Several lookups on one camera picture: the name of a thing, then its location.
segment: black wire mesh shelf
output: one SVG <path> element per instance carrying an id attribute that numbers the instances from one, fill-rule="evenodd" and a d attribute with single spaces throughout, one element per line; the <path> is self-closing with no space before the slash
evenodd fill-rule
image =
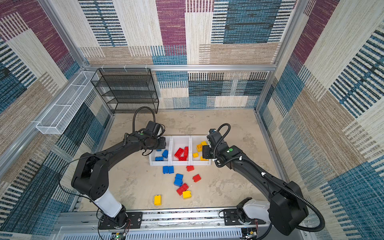
<path id="1" fill-rule="evenodd" d="M 106 68 L 95 72 L 98 81 L 91 81 L 112 113 L 134 113 L 147 106 L 157 113 L 159 98 L 150 69 Z M 150 113 L 143 109 L 141 113 Z"/>

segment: building block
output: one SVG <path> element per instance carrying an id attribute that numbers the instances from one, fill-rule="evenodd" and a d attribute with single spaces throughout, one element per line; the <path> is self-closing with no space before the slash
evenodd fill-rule
<path id="1" fill-rule="evenodd" d="M 191 191 L 184 191 L 183 192 L 183 198 L 184 199 L 188 199 L 188 198 L 191 198 L 192 195 L 191 195 Z"/>
<path id="2" fill-rule="evenodd" d="M 187 172 L 190 172 L 192 170 L 195 170 L 195 167 L 194 166 L 187 166 Z"/>
<path id="3" fill-rule="evenodd" d="M 201 180 L 201 177 L 200 177 L 200 175 L 197 174 L 197 175 L 194 176 L 192 179 L 193 179 L 194 182 L 198 182 L 198 181 Z"/>
<path id="4" fill-rule="evenodd" d="M 181 196 L 183 195 L 183 192 L 186 191 L 188 188 L 188 185 L 184 183 L 183 186 L 179 187 L 179 189 L 176 190 L 176 192 Z"/>
<path id="5" fill-rule="evenodd" d="M 180 180 L 183 180 L 183 174 L 178 174 L 176 173 L 176 179 L 180 179 Z"/>
<path id="6" fill-rule="evenodd" d="M 181 187 L 183 185 L 183 181 L 179 178 L 175 179 L 175 182 L 173 182 L 175 186 Z"/>
<path id="7" fill-rule="evenodd" d="M 155 206 L 160 206 L 161 205 L 161 195 L 156 195 L 155 196 Z"/>
<path id="8" fill-rule="evenodd" d="M 175 157 L 179 158 L 184 153 L 184 149 L 179 148 L 177 152 L 175 153 Z"/>
<path id="9" fill-rule="evenodd" d="M 168 167 L 168 173 L 175 173 L 173 166 Z"/>
<path id="10" fill-rule="evenodd" d="M 168 158 L 168 150 L 164 150 L 162 156 L 163 156 L 164 158 Z"/>
<path id="11" fill-rule="evenodd" d="M 184 148 L 184 157 L 188 157 L 188 147 Z"/>

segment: tan floor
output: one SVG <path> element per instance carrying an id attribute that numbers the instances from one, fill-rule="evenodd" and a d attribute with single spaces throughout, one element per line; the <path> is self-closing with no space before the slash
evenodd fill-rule
<path id="1" fill-rule="evenodd" d="M 133 114 L 117 114 L 104 149 L 122 140 L 125 132 L 132 132 Z M 151 114 L 139 114 L 136 130 L 152 120 Z M 269 173 L 277 176 L 260 128 L 251 109 L 223 109 L 204 111 L 167 111 L 156 114 L 156 122 L 166 126 L 164 135 L 205 135 L 210 128 L 223 123 L 231 124 L 225 138 L 228 145 L 236 145 L 252 160 Z M 109 171 L 109 189 L 127 209 L 175 209 L 187 207 L 236 206 L 246 197 L 266 200 L 261 192 L 240 174 L 227 167 L 195 166 L 187 172 L 185 166 L 175 166 L 175 173 L 184 174 L 192 198 L 183 199 L 173 185 L 175 174 L 163 174 L 162 167 L 149 165 L 148 157 L 136 152 L 122 160 Z M 200 174 L 201 180 L 194 183 L 192 177 Z M 154 196 L 162 196 L 162 205 L 154 205 Z M 80 211 L 93 211 L 96 207 L 82 201 Z"/>

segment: white bin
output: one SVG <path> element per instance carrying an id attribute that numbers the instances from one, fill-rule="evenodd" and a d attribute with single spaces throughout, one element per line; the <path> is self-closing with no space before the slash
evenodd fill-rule
<path id="1" fill-rule="evenodd" d="M 153 150 L 149 155 L 149 165 L 151 166 L 171 166 L 171 156 L 172 156 L 172 136 L 164 136 L 166 138 L 166 149 L 168 150 L 168 158 L 164 158 L 164 161 L 155 161 L 155 157 L 162 157 L 164 149 L 161 151 Z"/>
<path id="2" fill-rule="evenodd" d="M 191 136 L 172 136 L 171 140 L 171 149 L 169 153 L 171 154 L 171 166 L 190 166 L 191 165 L 191 148 L 192 148 L 192 138 Z M 188 147 L 188 158 L 187 161 L 179 161 L 177 157 L 175 157 L 175 153 L 179 148 L 184 149 Z"/>
<path id="3" fill-rule="evenodd" d="M 205 141 L 205 142 L 207 142 L 207 144 L 209 144 L 208 140 L 207 140 L 207 136 L 205 136 L 205 135 L 201 135 L 201 136 L 196 135 L 196 136 L 191 136 L 191 137 L 192 137 L 192 149 L 191 149 L 191 152 L 190 152 L 191 153 L 191 159 L 192 159 L 191 165 L 195 165 L 195 166 L 196 165 L 204 165 L 204 166 L 211 165 L 211 160 L 210 159 L 208 159 L 208 161 L 200 161 L 200 157 L 202 157 L 203 154 L 202 154 L 202 152 L 198 152 L 197 148 L 196 148 L 196 146 L 201 144 L 202 141 Z M 199 154 L 199 156 L 198 157 L 193 157 L 192 154 L 196 153 L 196 152 Z"/>

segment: white mesh basket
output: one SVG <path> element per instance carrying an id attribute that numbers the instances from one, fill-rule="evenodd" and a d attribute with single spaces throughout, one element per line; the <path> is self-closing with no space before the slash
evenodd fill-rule
<path id="1" fill-rule="evenodd" d="M 93 81 L 98 80 L 97 74 L 90 71 L 81 72 L 63 95 L 47 111 L 36 128 L 42 134 L 63 134 L 69 123 L 91 92 Z"/>

